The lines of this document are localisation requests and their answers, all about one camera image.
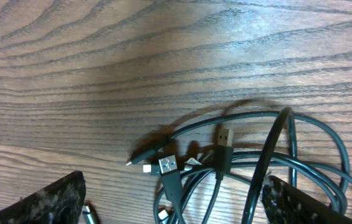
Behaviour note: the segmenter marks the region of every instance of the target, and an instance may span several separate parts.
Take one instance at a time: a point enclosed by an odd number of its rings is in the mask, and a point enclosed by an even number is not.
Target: wooden surface
[[[0,0],[0,209],[81,170],[103,223],[152,223],[158,179],[125,166],[147,134],[283,105],[337,130],[352,170],[352,0]],[[260,149],[273,120],[224,126]],[[324,132],[297,129],[301,159],[339,167]],[[172,148],[201,150],[213,131]],[[201,222],[213,185],[196,190],[188,223]],[[298,186],[326,202],[306,178]],[[209,222],[240,223],[247,190],[225,180]],[[347,197],[352,218],[352,186]],[[255,222],[266,223],[261,206]]]

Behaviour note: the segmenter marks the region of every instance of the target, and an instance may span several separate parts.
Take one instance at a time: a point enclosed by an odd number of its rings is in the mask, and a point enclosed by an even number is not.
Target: cable bundle
[[[244,184],[250,184],[250,189],[249,189],[248,196],[246,198],[246,203],[245,203],[245,208],[244,208],[241,223],[243,224],[252,223],[255,207],[259,199],[260,191],[262,189],[262,184],[269,166],[289,166],[290,167],[289,181],[293,187],[297,186],[297,171],[301,172],[303,175],[307,176],[309,179],[314,181],[324,190],[324,192],[327,194],[327,196],[331,201],[331,205],[330,205],[331,209],[344,215],[346,213],[347,206],[348,206],[345,192],[346,192],[348,183],[352,184],[352,177],[349,175],[349,172],[350,172],[349,158],[348,158],[348,153],[346,151],[345,145],[343,144],[343,141],[341,140],[339,135],[337,135],[334,132],[334,130],[332,130],[326,124],[302,114],[295,114],[292,111],[292,109],[289,107],[284,108],[281,112],[259,111],[259,112],[237,113],[237,114],[230,114],[226,116],[211,118],[194,124],[190,124],[184,128],[181,128],[175,131],[173,134],[171,134],[168,137],[168,139],[164,139],[163,141],[161,141],[159,145],[157,145],[153,149],[148,149],[148,151],[151,150],[150,153],[152,153],[153,151],[156,152],[160,147],[163,147],[164,144],[169,142],[169,140],[172,140],[178,137],[179,135],[184,134],[196,128],[200,128],[200,127],[212,125],[212,124],[219,124],[219,123],[234,120],[234,119],[259,118],[259,117],[268,117],[268,116],[274,116],[277,118],[272,126],[272,129],[269,132],[269,135],[267,136],[267,140],[264,144],[263,150],[261,152],[259,151],[234,152],[232,153],[232,159],[230,159],[229,161],[229,164],[231,164],[231,168],[233,169],[245,168],[245,167],[256,167],[252,180],[248,180],[245,177],[241,177],[231,172],[224,173],[224,176],[226,177],[241,181]],[[300,121],[305,121],[310,124],[314,124],[315,126],[318,126],[322,130],[327,132],[332,137],[340,152],[341,170],[325,164],[321,164],[317,162],[300,161],[297,159],[297,140],[296,140],[296,130],[295,130],[295,119]],[[289,155],[274,152],[275,145],[285,125],[287,125],[288,141],[290,145]],[[137,159],[131,160],[131,161],[132,163],[135,164],[139,162],[141,158],[147,157],[147,155],[148,154],[139,155]],[[259,159],[257,162],[243,162],[243,161],[238,162],[239,160],[251,159],[251,158],[259,158]],[[175,224],[177,222],[185,223],[181,214],[186,208],[186,205],[189,199],[191,198],[191,195],[193,194],[197,185],[205,177],[207,177],[211,173],[219,172],[219,170],[215,168],[216,167],[213,166],[213,164],[209,164],[209,165],[203,164],[202,166],[195,167],[192,170],[183,172],[181,175],[179,175],[178,178],[184,179],[184,178],[190,177],[191,181],[187,182],[186,186],[184,186],[185,190],[182,193],[182,195],[181,194],[178,195],[178,197],[180,198],[176,200],[178,201],[177,206],[175,206],[173,201],[168,198],[168,200],[172,201],[173,203],[173,210],[175,213],[169,217],[168,224]],[[327,170],[341,176],[339,185],[337,185],[327,175],[325,175],[318,169]],[[211,210],[214,206],[214,202],[216,201],[217,195],[219,193],[222,177],[218,179],[217,175],[218,174],[216,174],[217,181],[214,187],[214,192],[213,192],[211,201],[209,203],[207,212],[205,214],[204,220],[202,221],[203,224],[207,223]],[[155,198],[155,202],[153,205],[154,219],[157,224],[161,222],[158,216],[159,200],[166,191],[167,189],[166,187],[164,187],[158,192],[158,196]]]

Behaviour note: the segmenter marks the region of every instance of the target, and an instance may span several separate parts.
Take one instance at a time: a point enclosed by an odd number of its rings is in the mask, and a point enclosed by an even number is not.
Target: wood grain
[[[240,100],[251,101],[230,106]],[[0,0],[0,209],[81,170],[104,223],[152,223],[158,179],[125,166],[147,134],[284,105],[337,130],[352,170],[352,0]],[[224,125],[237,146],[260,149],[273,120]],[[173,149],[202,150],[213,131]],[[302,122],[297,131],[301,159],[339,167],[329,136]],[[189,223],[213,186],[197,188]],[[308,179],[298,186],[326,202]],[[240,223],[247,190],[225,180],[209,222]],[[347,198],[352,218],[352,186]],[[260,206],[255,222],[267,222]]]

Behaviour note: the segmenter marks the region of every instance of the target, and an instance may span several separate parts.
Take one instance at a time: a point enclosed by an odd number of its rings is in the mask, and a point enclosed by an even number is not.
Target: usb-a plug
[[[191,170],[192,168],[193,166],[186,164],[184,171]],[[149,175],[161,175],[177,169],[175,156],[169,156],[156,162],[143,164],[143,172]]]
[[[219,131],[213,157],[213,167],[216,170],[217,180],[223,180],[224,174],[228,174],[231,171],[232,155],[234,153],[233,140],[233,130],[222,129]]]
[[[180,171],[178,171],[176,157],[167,156],[159,160],[161,169],[161,181],[166,199],[173,204],[173,210],[179,221],[185,223],[181,211],[181,197],[183,196],[183,186],[181,185]]]

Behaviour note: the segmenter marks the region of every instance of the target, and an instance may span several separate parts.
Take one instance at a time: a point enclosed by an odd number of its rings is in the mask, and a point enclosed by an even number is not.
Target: black device
[[[273,175],[266,177],[262,203],[273,224],[352,224],[352,219]]]
[[[0,211],[0,224],[77,224],[86,186],[75,171]]]

